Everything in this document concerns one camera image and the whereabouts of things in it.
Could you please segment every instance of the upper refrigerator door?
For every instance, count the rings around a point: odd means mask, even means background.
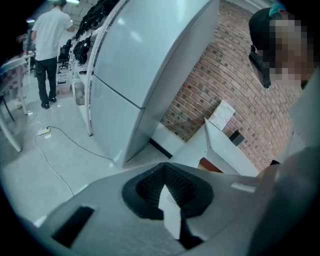
[[[129,0],[102,43],[94,74],[144,108],[179,43],[214,0]]]

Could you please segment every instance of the white table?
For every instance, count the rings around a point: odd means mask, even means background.
[[[27,115],[27,108],[24,100],[24,94],[22,91],[22,83],[23,83],[23,69],[26,64],[26,60],[24,57],[12,60],[0,68],[0,76],[2,77],[2,83],[0,84],[0,94],[2,94],[5,90],[10,86],[17,87],[18,97],[20,98],[23,112]],[[4,132],[5,136],[8,138],[10,143],[16,149],[16,151],[20,152],[22,150],[22,145],[17,141],[13,133],[10,131],[8,124],[5,120],[4,114],[0,108],[0,127]]]
[[[170,161],[197,168],[199,161],[206,158],[225,174],[257,176],[258,169],[242,150],[206,118],[204,120],[204,125]]]
[[[29,52],[28,54],[24,54],[24,55],[22,56],[22,58],[24,58],[24,59],[27,60],[27,62],[28,62],[28,75],[30,75],[31,57],[34,57],[34,56],[35,56],[35,54],[34,54],[33,52]]]

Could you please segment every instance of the brick wall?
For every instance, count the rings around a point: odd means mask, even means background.
[[[239,129],[242,151],[261,171],[279,155],[291,131],[288,109],[301,89],[273,84],[264,89],[249,63],[252,14],[221,1],[214,42],[198,60],[162,123],[187,142],[226,100],[236,113],[223,130],[228,136]]]

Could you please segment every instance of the white floor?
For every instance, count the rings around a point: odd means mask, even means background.
[[[88,136],[85,121],[78,106],[73,102],[72,93],[58,95],[57,102],[50,104],[48,110],[39,108],[41,102],[38,83],[33,73],[24,77],[23,93],[26,95],[25,103],[29,115],[24,115],[22,109],[15,109],[14,102],[11,100],[8,105],[15,118],[13,122],[3,104],[1,106],[11,130],[22,143],[22,151],[19,153],[15,151],[0,131],[0,178],[16,212],[35,222],[72,197],[69,188],[49,168],[35,144],[35,136],[41,124],[43,127],[58,127],[86,149],[99,155],[104,153],[96,145],[94,136]],[[31,125],[36,122],[41,124],[29,126],[29,122]],[[137,166],[168,161],[167,157],[149,144],[130,160],[125,168],[118,168],[111,161],[79,148],[59,130],[54,129],[49,135],[51,136],[37,136],[36,142],[50,165],[68,183],[73,193],[103,177]]]

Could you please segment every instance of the refrigerator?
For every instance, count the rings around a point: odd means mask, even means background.
[[[129,0],[96,59],[92,134],[119,166],[138,154],[213,39],[219,0]]]

